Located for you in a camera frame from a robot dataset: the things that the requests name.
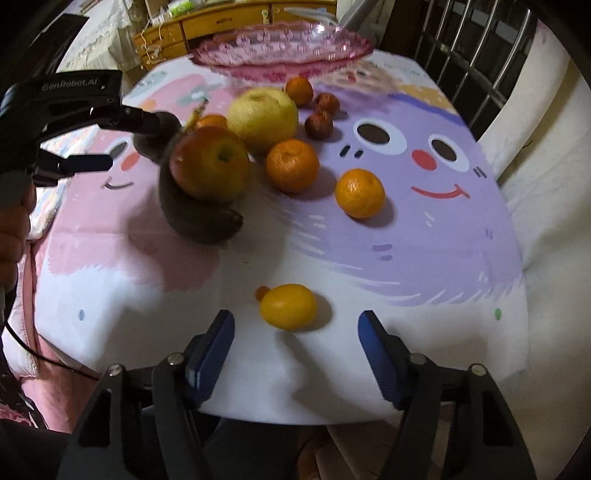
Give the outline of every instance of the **metal bolt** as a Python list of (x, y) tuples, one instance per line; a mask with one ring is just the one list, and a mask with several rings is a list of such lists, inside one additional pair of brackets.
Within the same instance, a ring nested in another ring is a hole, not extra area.
[(486, 371), (486, 368), (484, 365), (481, 364), (474, 364), (470, 367), (470, 370), (472, 370), (472, 373), (474, 375), (477, 375), (479, 377), (484, 377), (488, 372)]
[(121, 365), (121, 364), (113, 364), (107, 369), (107, 372), (110, 377), (116, 377), (122, 371), (123, 371), (123, 365)]
[(166, 361), (169, 365), (180, 365), (184, 362), (184, 356), (182, 353), (171, 353), (166, 357)]
[(427, 357), (425, 357), (422, 353), (411, 353), (410, 361), (415, 365), (424, 365), (427, 363)]

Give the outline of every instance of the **wooden cabinet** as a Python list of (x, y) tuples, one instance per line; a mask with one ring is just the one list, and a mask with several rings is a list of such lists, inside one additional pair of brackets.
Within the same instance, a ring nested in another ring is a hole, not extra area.
[(328, 12), (336, 12), (336, 2), (329, 0), (302, 0), (298, 3), (250, 0), (215, 5), (178, 17), (159, 27), (149, 28), (143, 34), (137, 34), (134, 37), (135, 51), (141, 56), (144, 68), (151, 70), (158, 63), (189, 53), (187, 40), (235, 30), (247, 25), (301, 20), (301, 17), (285, 12), (285, 7), (325, 9)]
[(293, 22), (295, 20), (302, 20), (304, 17), (294, 15), (284, 11), (287, 7), (297, 8), (313, 8), (315, 10), (326, 11), (332, 14), (336, 13), (336, 3), (331, 4), (328, 2), (308, 2), (302, 4), (292, 4), (290, 2), (280, 2), (271, 4), (271, 21), (274, 22)]
[(187, 40), (268, 21), (269, 5), (244, 5), (183, 20)]

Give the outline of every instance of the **cartoon nose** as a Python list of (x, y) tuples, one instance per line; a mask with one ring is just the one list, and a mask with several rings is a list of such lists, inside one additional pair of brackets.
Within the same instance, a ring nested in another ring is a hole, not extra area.
[(413, 150), (413, 160), (419, 167), (425, 170), (435, 170), (437, 168), (435, 159), (424, 150)]

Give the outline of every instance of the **pink plate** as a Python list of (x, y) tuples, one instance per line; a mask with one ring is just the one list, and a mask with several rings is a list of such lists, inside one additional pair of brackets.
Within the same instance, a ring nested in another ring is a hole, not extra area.
[(278, 22), (216, 35), (193, 50), (193, 63), (227, 77), (284, 82), (324, 75), (373, 50), (369, 41), (341, 27)]

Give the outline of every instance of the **red smile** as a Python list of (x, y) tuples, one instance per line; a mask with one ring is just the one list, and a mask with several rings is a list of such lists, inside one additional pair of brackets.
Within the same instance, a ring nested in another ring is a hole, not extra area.
[(447, 193), (429, 192), (427, 190), (421, 190), (416, 187), (411, 187), (411, 189), (417, 193), (420, 193), (421, 195), (425, 195), (425, 197), (431, 197), (432, 199), (452, 199), (455, 197), (459, 197), (460, 195), (464, 195), (464, 197), (470, 198), (470, 195), (468, 195), (467, 192), (464, 192), (464, 190), (462, 190), (457, 183), (455, 184), (455, 186), (456, 189), (453, 192)]

